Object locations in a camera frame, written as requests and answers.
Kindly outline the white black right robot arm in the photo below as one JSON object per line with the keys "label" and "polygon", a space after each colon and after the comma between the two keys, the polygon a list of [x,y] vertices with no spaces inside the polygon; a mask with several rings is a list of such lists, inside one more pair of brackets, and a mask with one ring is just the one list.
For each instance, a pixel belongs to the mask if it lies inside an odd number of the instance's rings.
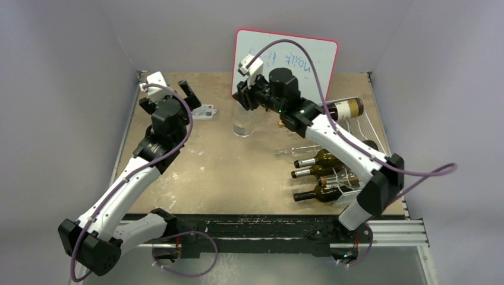
{"label": "white black right robot arm", "polygon": [[279,114],[291,131],[320,144],[360,178],[364,188],[339,215],[335,237],[343,242],[357,234],[357,228],[372,216],[381,215],[404,187],[404,160],[388,157],[365,145],[335,121],[319,104],[303,98],[298,79],[288,68],[275,68],[269,77],[242,73],[233,98],[246,110],[259,106]]}

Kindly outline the brown wine bottle gold cap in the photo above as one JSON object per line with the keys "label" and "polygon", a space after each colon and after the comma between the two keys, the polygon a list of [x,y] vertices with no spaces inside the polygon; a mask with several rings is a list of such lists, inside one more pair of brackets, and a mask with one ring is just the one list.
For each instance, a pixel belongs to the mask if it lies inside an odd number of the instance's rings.
{"label": "brown wine bottle gold cap", "polygon": [[334,121],[356,118],[364,113],[364,103],[358,97],[327,102],[326,106]]}

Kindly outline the white ruler set package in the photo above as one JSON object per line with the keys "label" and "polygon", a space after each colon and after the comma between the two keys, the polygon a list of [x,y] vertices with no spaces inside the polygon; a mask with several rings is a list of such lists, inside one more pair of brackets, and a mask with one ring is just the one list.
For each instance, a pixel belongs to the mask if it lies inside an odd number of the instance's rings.
{"label": "white ruler set package", "polygon": [[212,120],[216,113],[217,110],[213,104],[203,104],[191,112],[194,120]]}

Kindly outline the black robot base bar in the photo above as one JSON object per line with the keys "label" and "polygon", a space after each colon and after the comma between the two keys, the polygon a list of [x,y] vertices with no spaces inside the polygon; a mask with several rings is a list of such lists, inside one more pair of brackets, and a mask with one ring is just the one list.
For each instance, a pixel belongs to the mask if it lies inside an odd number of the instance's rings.
{"label": "black robot base bar", "polygon": [[202,253],[309,254],[338,257],[371,240],[369,225],[349,231],[336,215],[176,214],[154,243],[178,243],[183,258]]}

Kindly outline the clear glass bottle black cap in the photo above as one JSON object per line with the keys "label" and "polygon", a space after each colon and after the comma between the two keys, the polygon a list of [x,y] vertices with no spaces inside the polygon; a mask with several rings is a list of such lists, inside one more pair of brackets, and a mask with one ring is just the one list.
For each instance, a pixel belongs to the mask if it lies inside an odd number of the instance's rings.
{"label": "clear glass bottle black cap", "polygon": [[232,131],[239,137],[249,137],[254,132],[255,113],[245,110],[238,101],[232,104]]}

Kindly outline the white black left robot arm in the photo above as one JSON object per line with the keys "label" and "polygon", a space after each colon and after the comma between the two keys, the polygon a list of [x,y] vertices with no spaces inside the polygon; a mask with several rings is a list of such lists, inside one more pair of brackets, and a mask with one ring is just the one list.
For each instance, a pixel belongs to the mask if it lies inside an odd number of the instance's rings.
{"label": "white black left robot arm", "polygon": [[194,126],[192,111],[201,101],[185,80],[178,82],[181,97],[162,80],[141,85],[147,96],[139,105],[151,116],[123,172],[84,214],[65,219],[58,227],[65,252],[71,258],[70,277],[75,283],[89,275],[103,276],[122,254],[150,240],[172,242],[177,218],[157,208],[142,219],[120,226],[122,218],[140,195],[168,169],[188,141]]}

